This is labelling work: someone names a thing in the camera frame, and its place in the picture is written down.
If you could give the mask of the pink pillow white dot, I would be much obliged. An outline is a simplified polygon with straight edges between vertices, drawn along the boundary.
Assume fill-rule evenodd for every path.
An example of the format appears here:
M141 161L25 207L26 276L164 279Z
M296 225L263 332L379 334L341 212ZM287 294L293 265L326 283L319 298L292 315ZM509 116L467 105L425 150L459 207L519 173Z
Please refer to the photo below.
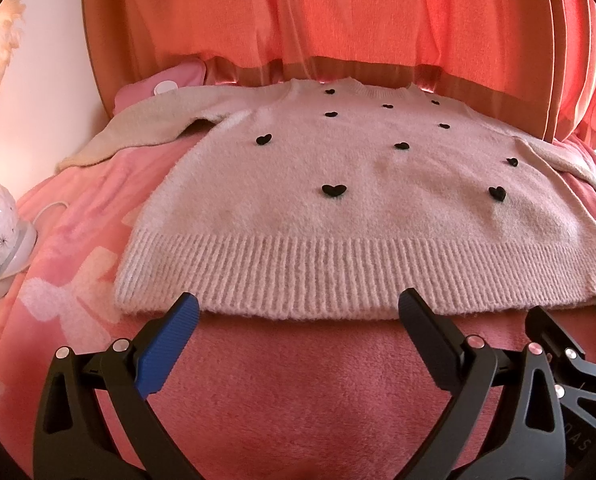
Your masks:
M133 104L152 96L179 88L202 86L206 73L206 64L198 58L191 58L133 84L126 84L116 93L112 114L118 115Z

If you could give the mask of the pink bow-print blanket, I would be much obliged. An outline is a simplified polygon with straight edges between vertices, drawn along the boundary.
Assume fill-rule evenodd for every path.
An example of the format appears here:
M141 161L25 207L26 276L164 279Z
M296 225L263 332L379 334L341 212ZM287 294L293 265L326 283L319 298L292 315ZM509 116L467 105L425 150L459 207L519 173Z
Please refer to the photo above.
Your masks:
M70 167L18 200L40 240L30 269L0 299L0 441L23 470L41 390L60 346L95 352L136 334L148 304L121 311L114 281L145 200L181 158L203 151L200 129L149 148L126 148L106 162ZM445 261L416 245L420 263L392 245L354 250L355 282L389 310L414 287L430 307L499 346L526 343L511 296L552 284L557 318L596 360L596 312L574 293L596 294L596 240L533 257L505 274L474 252ZM202 316L163 389L149 401L175 443L210 479L388 479L411 457L447 403L404 328L392 316L368 320L325 313L278 321L251 308L199 296Z

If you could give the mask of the orange red curtain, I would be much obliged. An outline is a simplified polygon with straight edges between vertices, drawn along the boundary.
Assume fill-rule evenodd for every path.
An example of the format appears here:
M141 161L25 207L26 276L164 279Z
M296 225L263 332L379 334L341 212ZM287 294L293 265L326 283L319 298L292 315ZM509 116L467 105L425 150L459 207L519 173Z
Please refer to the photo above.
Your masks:
M596 148L593 0L82 0L100 97L199 58L207 84L291 78L465 102L545 141Z

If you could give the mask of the pink knit sweater black hearts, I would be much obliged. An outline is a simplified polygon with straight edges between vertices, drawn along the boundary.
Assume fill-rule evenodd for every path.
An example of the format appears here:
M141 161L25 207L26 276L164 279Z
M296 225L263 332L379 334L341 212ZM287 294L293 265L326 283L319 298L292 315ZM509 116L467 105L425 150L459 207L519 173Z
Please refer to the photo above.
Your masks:
M212 312L386 320L416 289L443 315L596 297L596 220L564 148L415 86L353 79L181 88L138 102L70 158L210 128L144 203L114 284L123 312L182 292Z

